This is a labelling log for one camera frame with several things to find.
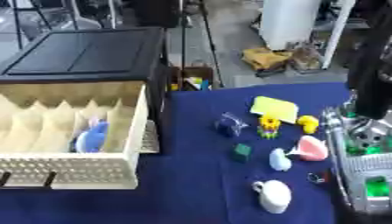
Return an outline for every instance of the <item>pink toy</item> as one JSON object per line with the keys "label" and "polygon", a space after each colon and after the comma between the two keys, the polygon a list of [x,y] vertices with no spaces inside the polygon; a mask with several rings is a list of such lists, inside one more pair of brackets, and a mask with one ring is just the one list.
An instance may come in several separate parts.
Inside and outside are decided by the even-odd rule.
{"label": "pink toy", "polygon": [[298,146],[294,147],[291,152],[286,154],[299,155],[306,161],[322,161],[328,158],[328,149],[326,145],[314,136],[302,136]]}

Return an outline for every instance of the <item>blue tablecloth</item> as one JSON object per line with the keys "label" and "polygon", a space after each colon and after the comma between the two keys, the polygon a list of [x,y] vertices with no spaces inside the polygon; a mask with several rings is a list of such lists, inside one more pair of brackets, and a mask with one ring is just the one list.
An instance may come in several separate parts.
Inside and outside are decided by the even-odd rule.
{"label": "blue tablecloth", "polygon": [[[295,102],[300,115],[318,116],[326,106],[347,98],[343,84],[300,84],[175,93],[168,144],[163,156],[141,156],[140,185],[133,191],[0,191],[3,223],[140,223],[140,224],[332,224],[329,194],[309,183],[309,172],[323,171],[325,162],[294,159],[288,172],[273,171],[268,155],[276,147],[294,146],[301,128],[284,124],[281,136],[262,140],[257,119],[248,111],[255,96]],[[251,124],[237,139],[214,131],[213,122],[232,112]],[[233,146],[252,146],[250,161],[239,164],[228,153]],[[269,214],[251,190],[256,180],[280,179],[293,192],[283,214]]]}

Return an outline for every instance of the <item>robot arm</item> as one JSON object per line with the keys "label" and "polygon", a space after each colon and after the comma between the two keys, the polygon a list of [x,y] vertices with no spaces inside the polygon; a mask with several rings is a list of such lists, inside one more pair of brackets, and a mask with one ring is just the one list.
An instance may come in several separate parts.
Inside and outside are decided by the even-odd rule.
{"label": "robot arm", "polygon": [[382,119],[392,99],[392,55],[385,46],[392,35],[392,4],[382,7],[367,40],[350,68],[347,86],[356,93],[353,110],[359,116]]}
{"label": "robot arm", "polygon": [[358,214],[392,214],[392,55],[385,47],[391,35],[386,3],[350,69],[351,100],[323,114],[340,194]]}

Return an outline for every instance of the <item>white mug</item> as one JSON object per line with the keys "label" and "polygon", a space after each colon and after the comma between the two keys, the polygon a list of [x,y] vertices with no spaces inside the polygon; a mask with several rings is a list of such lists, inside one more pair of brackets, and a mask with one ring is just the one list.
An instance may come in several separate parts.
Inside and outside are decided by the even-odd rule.
{"label": "white mug", "polygon": [[256,181],[252,187],[259,193],[260,205],[272,214],[284,213],[291,202],[290,188],[279,180]]}

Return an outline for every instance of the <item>blue object in basket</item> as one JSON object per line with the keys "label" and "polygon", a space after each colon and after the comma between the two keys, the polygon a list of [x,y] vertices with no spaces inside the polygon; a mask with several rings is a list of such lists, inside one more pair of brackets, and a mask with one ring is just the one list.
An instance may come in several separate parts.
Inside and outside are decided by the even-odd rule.
{"label": "blue object in basket", "polygon": [[92,128],[83,131],[76,139],[75,148],[77,152],[99,152],[105,142],[109,124],[99,121]]}

